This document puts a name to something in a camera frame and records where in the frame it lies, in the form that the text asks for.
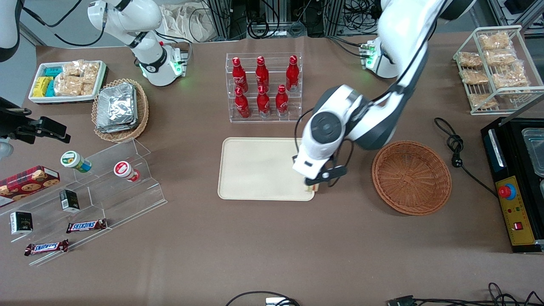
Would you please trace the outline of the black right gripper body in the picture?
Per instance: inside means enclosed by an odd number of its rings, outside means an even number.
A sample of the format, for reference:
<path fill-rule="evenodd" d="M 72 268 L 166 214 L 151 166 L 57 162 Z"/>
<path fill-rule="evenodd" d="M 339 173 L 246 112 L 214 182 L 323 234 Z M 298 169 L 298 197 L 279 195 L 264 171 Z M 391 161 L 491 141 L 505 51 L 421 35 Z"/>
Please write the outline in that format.
<path fill-rule="evenodd" d="M 32 111 L 21 108 L 5 98 L 0 99 L 0 138 L 20 140 L 33 145 L 36 137 L 41 137 L 34 120 L 29 118 Z"/>

